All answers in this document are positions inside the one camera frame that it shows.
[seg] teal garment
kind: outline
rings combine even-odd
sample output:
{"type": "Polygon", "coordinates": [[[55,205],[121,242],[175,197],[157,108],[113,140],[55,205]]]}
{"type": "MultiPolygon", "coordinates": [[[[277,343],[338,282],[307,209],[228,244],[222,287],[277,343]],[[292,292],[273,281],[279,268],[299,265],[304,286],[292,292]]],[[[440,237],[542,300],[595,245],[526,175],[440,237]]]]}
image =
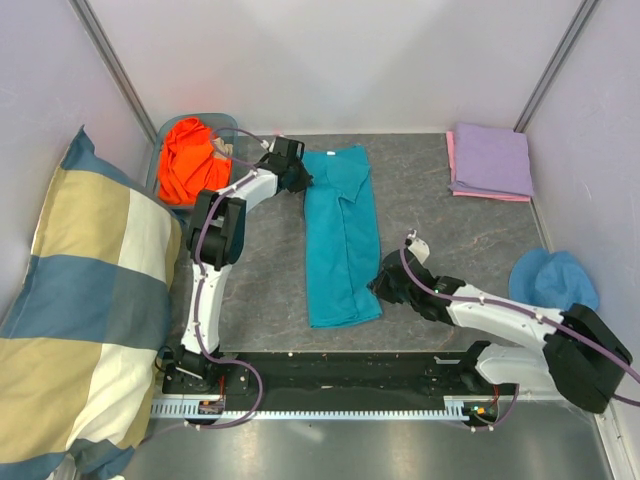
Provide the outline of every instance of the teal garment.
{"type": "Polygon", "coordinates": [[[367,289],[380,265],[380,239],[364,147],[305,152],[313,175],[305,196],[307,302],[313,328],[349,327],[378,318],[367,289]]]}

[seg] blue cap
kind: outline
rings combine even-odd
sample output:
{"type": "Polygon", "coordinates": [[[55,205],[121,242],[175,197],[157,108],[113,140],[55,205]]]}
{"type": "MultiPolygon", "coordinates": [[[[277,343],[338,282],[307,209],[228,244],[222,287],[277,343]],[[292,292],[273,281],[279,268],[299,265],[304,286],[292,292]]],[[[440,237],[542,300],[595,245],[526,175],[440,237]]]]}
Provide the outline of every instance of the blue cap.
{"type": "Polygon", "coordinates": [[[596,310],[598,293],[578,260],[569,252],[536,248],[516,262],[509,277],[509,297],[536,307],[569,310],[574,303],[596,310]]]}

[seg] laundry basket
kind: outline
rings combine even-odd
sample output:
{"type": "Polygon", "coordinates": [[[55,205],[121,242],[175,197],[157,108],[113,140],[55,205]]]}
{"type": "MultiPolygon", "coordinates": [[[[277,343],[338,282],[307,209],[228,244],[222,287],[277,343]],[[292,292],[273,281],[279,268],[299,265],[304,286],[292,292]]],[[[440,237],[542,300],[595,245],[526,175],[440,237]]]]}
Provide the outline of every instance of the laundry basket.
{"type": "MultiPolygon", "coordinates": [[[[160,182],[158,181],[158,167],[160,166],[160,153],[164,146],[164,139],[169,133],[169,130],[183,118],[196,117],[207,127],[211,127],[213,130],[223,127],[237,128],[238,124],[233,117],[224,113],[192,113],[189,115],[180,115],[167,121],[156,137],[156,143],[153,146],[153,153],[151,154],[151,162],[149,163],[149,173],[147,174],[147,188],[153,193],[158,195],[160,189],[160,182]]],[[[234,151],[237,148],[238,135],[235,131],[225,130],[220,132],[220,138],[224,140],[224,143],[230,143],[233,145],[234,151]]],[[[169,208],[176,212],[190,212],[193,210],[193,205],[168,205],[169,208]]]]}

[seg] folded pink cloth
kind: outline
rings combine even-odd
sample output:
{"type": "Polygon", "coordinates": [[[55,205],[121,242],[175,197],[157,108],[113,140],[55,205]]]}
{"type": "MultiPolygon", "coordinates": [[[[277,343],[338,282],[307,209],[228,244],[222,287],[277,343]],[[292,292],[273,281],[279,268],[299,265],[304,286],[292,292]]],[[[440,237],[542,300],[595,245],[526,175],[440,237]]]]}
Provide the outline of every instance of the folded pink cloth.
{"type": "MultiPolygon", "coordinates": [[[[447,151],[449,153],[449,168],[451,168],[451,183],[456,180],[456,160],[455,160],[455,146],[453,141],[453,132],[447,132],[447,151]]],[[[480,198],[493,198],[496,200],[504,200],[506,202],[528,202],[529,197],[523,195],[498,195],[488,193],[470,193],[470,192],[453,192],[454,197],[480,197],[480,198]]]]}

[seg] red-orange fabric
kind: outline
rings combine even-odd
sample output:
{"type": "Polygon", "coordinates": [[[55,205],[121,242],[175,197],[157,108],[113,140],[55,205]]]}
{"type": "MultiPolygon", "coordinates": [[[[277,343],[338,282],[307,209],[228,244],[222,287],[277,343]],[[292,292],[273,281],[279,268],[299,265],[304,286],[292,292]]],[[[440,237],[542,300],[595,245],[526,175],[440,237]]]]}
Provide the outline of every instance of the red-orange fabric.
{"type": "Polygon", "coordinates": [[[213,155],[211,128],[195,117],[180,120],[164,139],[158,197],[168,205],[193,205],[200,190],[229,185],[231,160],[213,155]]]}

